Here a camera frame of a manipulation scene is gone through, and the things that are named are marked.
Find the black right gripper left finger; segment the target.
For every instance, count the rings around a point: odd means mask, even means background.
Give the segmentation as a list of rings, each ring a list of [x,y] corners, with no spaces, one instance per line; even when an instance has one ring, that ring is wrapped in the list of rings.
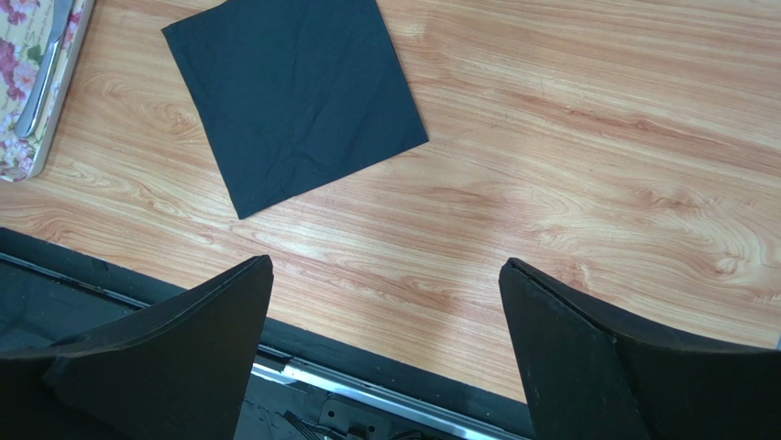
[[[4,439],[230,439],[273,284],[253,257],[165,301],[1,356]]]

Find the black paper napkin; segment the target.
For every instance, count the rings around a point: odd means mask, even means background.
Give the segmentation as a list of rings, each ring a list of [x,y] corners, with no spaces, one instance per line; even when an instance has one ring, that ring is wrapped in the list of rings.
[[[232,0],[162,33],[241,219],[428,139],[373,1]]]

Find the silver table knife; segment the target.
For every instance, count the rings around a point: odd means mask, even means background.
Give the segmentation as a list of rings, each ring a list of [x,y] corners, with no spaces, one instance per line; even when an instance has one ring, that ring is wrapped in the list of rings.
[[[32,136],[41,119],[42,108],[46,102],[56,70],[73,3],[73,0],[55,0],[53,2],[52,22],[42,62],[29,98],[19,114],[14,128],[14,133],[18,138],[29,138]]]

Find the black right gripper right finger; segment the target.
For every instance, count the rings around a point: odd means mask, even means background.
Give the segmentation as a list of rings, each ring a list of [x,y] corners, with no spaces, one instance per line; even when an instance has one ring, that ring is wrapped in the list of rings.
[[[777,439],[780,353],[630,313],[509,259],[500,296],[539,439]]]

